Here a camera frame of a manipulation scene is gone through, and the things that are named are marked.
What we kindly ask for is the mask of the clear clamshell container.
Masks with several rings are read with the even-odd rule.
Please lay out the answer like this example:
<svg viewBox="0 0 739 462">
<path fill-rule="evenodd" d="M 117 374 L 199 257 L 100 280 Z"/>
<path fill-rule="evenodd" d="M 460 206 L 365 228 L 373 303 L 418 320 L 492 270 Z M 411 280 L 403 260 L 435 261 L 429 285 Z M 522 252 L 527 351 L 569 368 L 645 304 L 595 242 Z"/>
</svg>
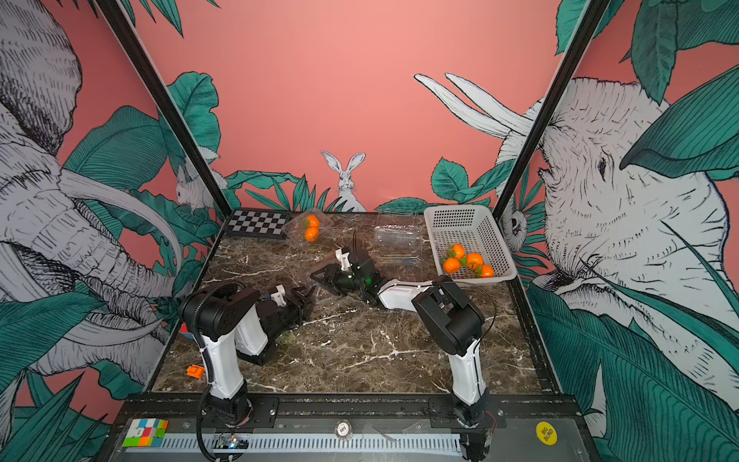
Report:
<svg viewBox="0 0 739 462">
<path fill-rule="evenodd" d="M 285 225 L 284 231 L 292 244 L 310 246 L 327 236 L 334 226 L 334 219 L 319 208 L 313 208 L 295 216 Z"/>
<path fill-rule="evenodd" d="M 378 214 L 373 237 L 381 248 L 413 253 L 423 244 L 421 231 L 423 218 L 420 215 Z"/>
<path fill-rule="evenodd" d="M 348 294 L 338 285 L 339 277 L 343 274 L 338 262 L 329 261 L 319 262 L 304 271 L 304 283 L 311 290 L 312 300 L 317 306 L 325 305 Z"/>
<path fill-rule="evenodd" d="M 380 273 L 386 279 L 398 279 L 406 282 L 427 281 L 423 269 L 423 259 L 417 251 L 403 248 L 381 250 L 375 255 L 375 262 Z"/>
</svg>

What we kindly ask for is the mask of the orange with leaf centre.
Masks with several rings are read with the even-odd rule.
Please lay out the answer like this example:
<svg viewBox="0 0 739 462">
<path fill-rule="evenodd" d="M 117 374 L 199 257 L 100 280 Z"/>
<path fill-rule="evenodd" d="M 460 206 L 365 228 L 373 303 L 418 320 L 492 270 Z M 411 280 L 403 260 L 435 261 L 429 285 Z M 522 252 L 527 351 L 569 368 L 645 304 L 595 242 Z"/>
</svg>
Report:
<svg viewBox="0 0 739 462">
<path fill-rule="evenodd" d="M 472 271 L 477 271 L 484 264 L 484 259 L 479 253 L 470 253 L 466 256 L 466 266 Z"/>
</svg>

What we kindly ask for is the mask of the white perforated plastic basket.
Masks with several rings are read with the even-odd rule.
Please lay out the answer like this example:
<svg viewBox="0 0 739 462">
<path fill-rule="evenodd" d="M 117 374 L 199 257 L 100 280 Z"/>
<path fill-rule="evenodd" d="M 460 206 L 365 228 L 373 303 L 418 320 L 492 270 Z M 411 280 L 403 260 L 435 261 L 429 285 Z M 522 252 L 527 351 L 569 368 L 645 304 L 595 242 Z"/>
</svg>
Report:
<svg viewBox="0 0 739 462">
<path fill-rule="evenodd" d="M 512 255 L 488 207 L 473 204 L 432 206 L 425 209 L 423 217 L 438 275 L 476 285 L 497 284 L 517 277 Z M 477 276 L 465 265 L 457 273 L 447 273 L 443 264 L 455 244 L 461 244 L 467 255 L 479 254 L 495 274 Z"/>
</svg>

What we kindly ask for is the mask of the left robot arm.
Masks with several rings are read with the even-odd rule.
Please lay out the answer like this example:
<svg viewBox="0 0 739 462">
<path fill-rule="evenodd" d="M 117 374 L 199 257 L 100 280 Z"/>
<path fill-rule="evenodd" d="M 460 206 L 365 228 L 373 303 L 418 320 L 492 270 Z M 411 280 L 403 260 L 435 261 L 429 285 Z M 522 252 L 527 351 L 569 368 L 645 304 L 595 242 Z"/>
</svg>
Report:
<svg viewBox="0 0 739 462">
<path fill-rule="evenodd" d="M 240 281 L 192 293 L 180 316 L 205 362 L 213 402 L 231 404 L 246 392 L 239 361 L 263 366 L 275 341 L 309 320 L 315 289 L 277 285 L 265 295 Z"/>
</svg>

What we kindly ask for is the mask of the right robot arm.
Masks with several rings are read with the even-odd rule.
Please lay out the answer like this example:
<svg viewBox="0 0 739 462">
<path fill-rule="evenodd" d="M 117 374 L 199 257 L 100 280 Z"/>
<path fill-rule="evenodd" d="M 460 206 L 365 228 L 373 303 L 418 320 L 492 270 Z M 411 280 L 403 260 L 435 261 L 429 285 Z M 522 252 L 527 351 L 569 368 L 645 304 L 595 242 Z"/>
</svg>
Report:
<svg viewBox="0 0 739 462">
<path fill-rule="evenodd" d="M 335 256 L 310 278 L 336 296 L 357 293 L 367 305 L 419 315 L 450 360 L 452 394 L 465 408 L 477 405 L 487 391 L 480 355 L 485 319 L 467 294 L 444 275 L 423 282 L 387 278 L 361 248 L 341 248 Z"/>
</svg>

